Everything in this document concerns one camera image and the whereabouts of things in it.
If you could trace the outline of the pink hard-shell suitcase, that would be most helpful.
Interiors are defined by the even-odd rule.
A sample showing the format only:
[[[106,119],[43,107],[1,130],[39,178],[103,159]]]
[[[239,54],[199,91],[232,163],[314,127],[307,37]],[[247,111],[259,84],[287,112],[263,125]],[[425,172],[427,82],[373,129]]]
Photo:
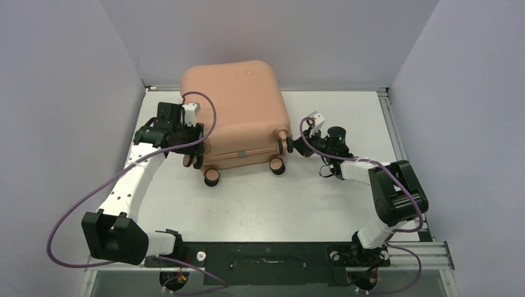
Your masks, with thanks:
[[[267,163],[285,172],[293,151],[291,123],[279,83],[268,63],[259,60],[194,66],[182,76],[180,92],[199,103],[196,120],[210,136],[202,157],[184,157],[199,166],[207,186],[219,183],[220,170]]]

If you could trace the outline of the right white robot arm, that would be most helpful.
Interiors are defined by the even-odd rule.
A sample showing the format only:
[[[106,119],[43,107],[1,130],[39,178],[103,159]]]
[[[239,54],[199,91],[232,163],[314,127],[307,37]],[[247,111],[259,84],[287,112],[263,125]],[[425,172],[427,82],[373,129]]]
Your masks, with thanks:
[[[345,129],[339,126],[330,127],[326,136],[309,127],[297,139],[287,139],[287,150],[305,158],[317,154],[329,168],[329,176],[370,186],[375,214],[352,236],[349,249],[351,259],[365,265],[394,233],[406,232],[403,225],[422,218],[429,203],[407,160],[381,163],[359,158],[350,152],[345,137]]]

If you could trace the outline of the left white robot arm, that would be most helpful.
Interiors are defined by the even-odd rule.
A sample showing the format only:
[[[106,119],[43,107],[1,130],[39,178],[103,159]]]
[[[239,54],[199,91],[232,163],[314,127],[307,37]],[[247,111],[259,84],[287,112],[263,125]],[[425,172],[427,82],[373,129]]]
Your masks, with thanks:
[[[204,125],[197,122],[198,103],[161,102],[157,115],[134,135],[125,174],[119,177],[96,212],[81,222],[91,256],[111,262],[138,265],[153,256],[169,266],[182,263],[181,235],[172,230],[144,231],[138,213],[155,172],[169,153],[200,158]]]

